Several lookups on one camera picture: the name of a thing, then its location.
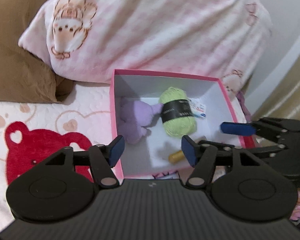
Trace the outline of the gold cap foundation bottle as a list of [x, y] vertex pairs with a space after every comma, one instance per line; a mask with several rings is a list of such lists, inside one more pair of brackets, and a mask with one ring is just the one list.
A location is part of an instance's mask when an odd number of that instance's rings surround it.
[[168, 156], [168, 161], [171, 163], [171, 164], [176, 164], [180, 161], [183, 161], [185, 159], [185, 155], [183, 154], [182, 151], [178, 151], [178, 152], [175, 152], [175, 153], [172, 153]]

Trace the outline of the purple plush toy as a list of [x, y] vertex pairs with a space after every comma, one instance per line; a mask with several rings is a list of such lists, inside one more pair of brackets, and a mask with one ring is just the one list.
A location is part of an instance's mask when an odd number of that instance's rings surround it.
[[117, 120], [118, 135], [122, 135], [128, 144], [137, 144], [147, 135], [147, 127], [161, 113], [162, 108], [162, 103], [149, 105], [143, 101], [122, 98]]

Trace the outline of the blue white tissue pack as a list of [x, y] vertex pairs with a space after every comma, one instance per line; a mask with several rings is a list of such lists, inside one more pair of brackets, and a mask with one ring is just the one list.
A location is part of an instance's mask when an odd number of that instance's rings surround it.
[[161, 173], [153, 174], [152, 177], [155, 180], [161, 180], [161, 179], [179, 179], [180, 178], [178, 171], [161, 172]]

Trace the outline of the small white blue box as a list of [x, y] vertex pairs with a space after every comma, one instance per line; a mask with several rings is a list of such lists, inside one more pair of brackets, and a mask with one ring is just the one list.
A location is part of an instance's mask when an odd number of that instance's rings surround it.
[[198, 99], [189, 100], [190, 109], [195, 118], [206, 118], [206, 106], [202, 104]]

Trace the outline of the green yarn ball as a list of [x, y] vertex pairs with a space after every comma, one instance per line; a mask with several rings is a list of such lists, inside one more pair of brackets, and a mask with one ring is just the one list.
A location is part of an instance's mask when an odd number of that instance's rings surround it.
[[197, 130], [197, 122], [185, 91], [170, 87], [162, 93], [159, 102], [163, 104], [160, 117], [167, 135], [181, 138]]

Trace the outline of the beige striped curtain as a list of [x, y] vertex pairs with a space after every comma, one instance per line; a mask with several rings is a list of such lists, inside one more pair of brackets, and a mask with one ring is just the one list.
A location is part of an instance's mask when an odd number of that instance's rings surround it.
[[300, 56], [261, 108], [252, 115], [300, 120]]

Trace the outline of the pink cardboard box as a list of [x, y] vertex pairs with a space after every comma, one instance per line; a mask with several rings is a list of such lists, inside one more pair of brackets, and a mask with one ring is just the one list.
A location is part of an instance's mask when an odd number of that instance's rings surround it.
[[253, 147], [251, 137], [221, 132], [223, 122], [245, 122], [219, 79], [189, 74], [122, 70], [110, 85], [113, 136], [125, 150], [114, 172], [119, 179], [160, 178], [189, 167], [177, 152], [181, 137]]

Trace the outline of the white red bear blanket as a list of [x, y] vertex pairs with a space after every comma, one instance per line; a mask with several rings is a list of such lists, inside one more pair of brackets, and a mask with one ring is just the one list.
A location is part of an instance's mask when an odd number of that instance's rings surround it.
[[139, 99], [156, 104], [168, 88], [184, 90], [189, 98], [205, 106], [206, 117], [197, 120], [193, 139], [206, 137], [212, 141], [244, 146], [243, 138], [222, 134], [224, 121], [245, 122], [237, 100], [226, 102], [219, 83], [190, 79], [150, 79], [115, 85], [115, 96], [109, 87], [92, 83], [77, 83], [63, 103], [0, 102], [0, 231], [13, 216], [6, 201], [8, 184], [65, 146], [87, 150], [112, 140], [110, 107], [122, 98]]

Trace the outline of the brown pillow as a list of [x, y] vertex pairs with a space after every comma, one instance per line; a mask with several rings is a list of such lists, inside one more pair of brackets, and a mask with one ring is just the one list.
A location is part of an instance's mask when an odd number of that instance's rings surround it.
[[73, 81], [56, 75], [18, 40], [47, 0], [0, 0], [0, 101], [62, 102]]

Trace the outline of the pink cartoon pillow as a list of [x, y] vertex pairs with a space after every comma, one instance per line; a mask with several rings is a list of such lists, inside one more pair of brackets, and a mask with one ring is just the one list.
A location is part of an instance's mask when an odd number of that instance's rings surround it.
[[259, 0], [47, 0], [18, 44], [70, 80], [186, 73], [221, 79], [233, 98], [270, 36]]

